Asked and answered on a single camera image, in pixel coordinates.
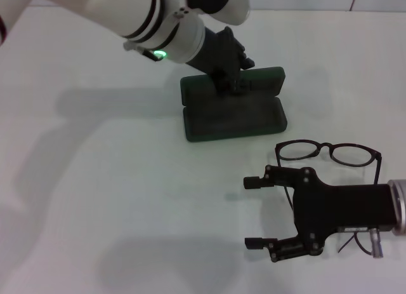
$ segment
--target white tabletop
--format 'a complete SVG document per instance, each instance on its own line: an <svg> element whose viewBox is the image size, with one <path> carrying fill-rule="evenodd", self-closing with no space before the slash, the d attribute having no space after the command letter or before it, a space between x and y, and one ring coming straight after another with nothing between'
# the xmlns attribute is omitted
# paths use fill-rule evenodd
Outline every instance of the white tabletop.
<svg viewBox="0 0 406 294"><path fill-rule="evenodd" d="M223 25L207 20L208 27ZM0 50L0 292L400 293L406 238L373 260L349 234L321 257L273 264L245 237L295 236L283 189L243 189L277 142L364 144L380 182L406 177L406 14L254 11L237 39L282 66L280 135L190 144L179 80L122 39L59 8L29 8ZM315 166L330 184L374 166ZM368 236L362 242L370 248Z"/></svg>

